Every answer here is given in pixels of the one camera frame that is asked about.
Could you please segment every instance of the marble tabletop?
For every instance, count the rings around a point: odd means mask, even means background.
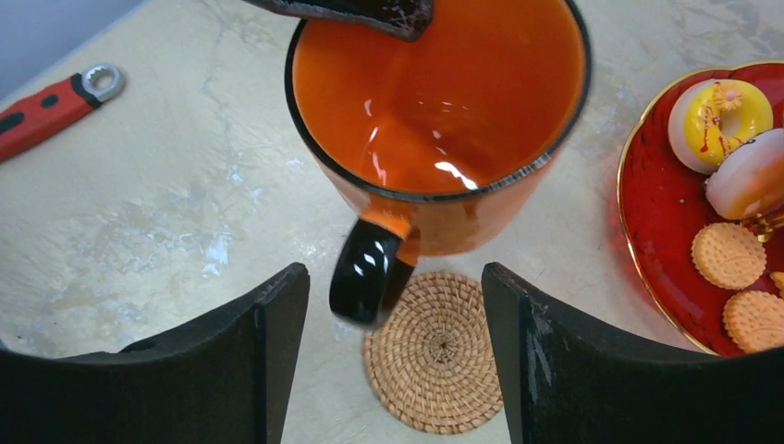
[[[673,78],[782,54],[784,7],[577,3],[595,77],[562,156],[501,236],[418,270],[478,278],[498,261],[617,327],[693,350],[633,272],[616,207],[619,154]],[[46,357],[115,352],[303,262],[311,302],[284,443],[508,442],[503,414],[449,438],[399,423],[365,382],[361,333],[330,314],[330,274],[354,214],[288,116],[295,25],[239,0],[152,0],[9,98],[100,62],[129,77],[99,112],[0,165],[0,338]]]

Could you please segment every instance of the black mug handle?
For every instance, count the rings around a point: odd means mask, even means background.
[[[404,241],[387,228],[357,220],[329,287],[329,308],[335,316],[366,330],[386,322],[416,266],[398,258]]]

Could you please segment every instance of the red handle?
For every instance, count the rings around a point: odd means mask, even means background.
[[[0,113],[0,162],[24,153],[101,106],[81,74],[44,88]]]

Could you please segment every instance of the coaster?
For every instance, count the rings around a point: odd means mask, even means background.
[[[365,336],[364,358],[379,401],[423,432],[463,433],[503,406],[482,288],[468,277],[414,277],[384,327]]]

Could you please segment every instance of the plate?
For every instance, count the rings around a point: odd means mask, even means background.
[[[744,80],[773,105],[774,127],[784,118],[784,60],[693,72],[670,83],[645,109],[620,156],[618,203],[626,242],[643,284],[662,313],[704,352],[738,356],[728,336],[724,304],[735,290],[707,282],[692,264],[692,240],[704,226],[726,222],[704,195],[707,176],[691,171],[673,154],[668,120],[675,101],[689,87],[709,79]],[[767,270],[750,290],[778,294],[771,271],[784,271],[784,232],[765,244]]]

